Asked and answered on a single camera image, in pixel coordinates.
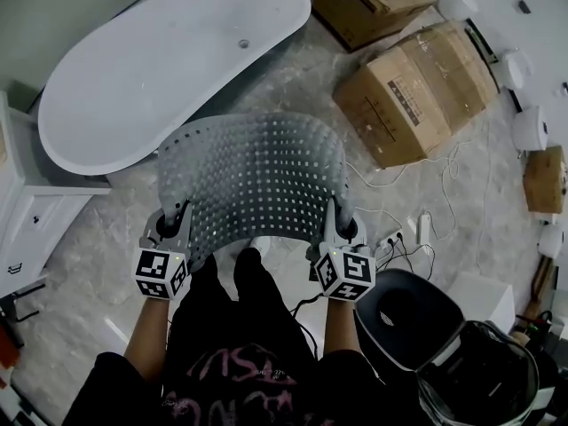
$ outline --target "perforated plastic sheet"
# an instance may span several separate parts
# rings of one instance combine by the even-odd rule
[[[322,240],[327,201],[351,221],[343,144],[306,114],[222,115],[188,123],[160,145],[159,194],[172,223],[193,204],[191,270],[217,249],[261,235]]]

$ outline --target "drawer handle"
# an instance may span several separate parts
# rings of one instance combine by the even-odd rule
[[[12,265],[8,267],[8,273],[9,274],[17,274],[21,272],[21,263],[17,264],[17,265]]]

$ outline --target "bathtub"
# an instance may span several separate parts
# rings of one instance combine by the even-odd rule
[[[146,0],[87,35],[45,87],[38,125],[61,168],[124,169],[297,31],[310,0]]]

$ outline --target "white wall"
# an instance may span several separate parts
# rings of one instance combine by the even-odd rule
[[[473,20],[496,53],[518,47],[529,55],[534,74],[517,96],[523,107],[544,107],[549,144],[562,145],[568,157],[568,97],[557,96],[568,82],[568,0],[525,0],[531,14],[521,13],[517,1],[477,0],[480,13]],[[567,214],[565,203],[560,219],[568,231]],[[568,290],[568,242],[556,263],[559,284]]]
[[[0,0],[0,88],[27,110],[59,60],[136,0]]]

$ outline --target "black pants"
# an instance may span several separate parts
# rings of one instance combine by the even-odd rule
[[[205,352],[257,343],[277,355],[296,380],[309,374],[315,359],[302,329],[254,248],[244,249],[234,267],[239,301],[217,277],[211,255],[193,273],[190,291],[174,314],[166,355],[166,380],[184,374]]]

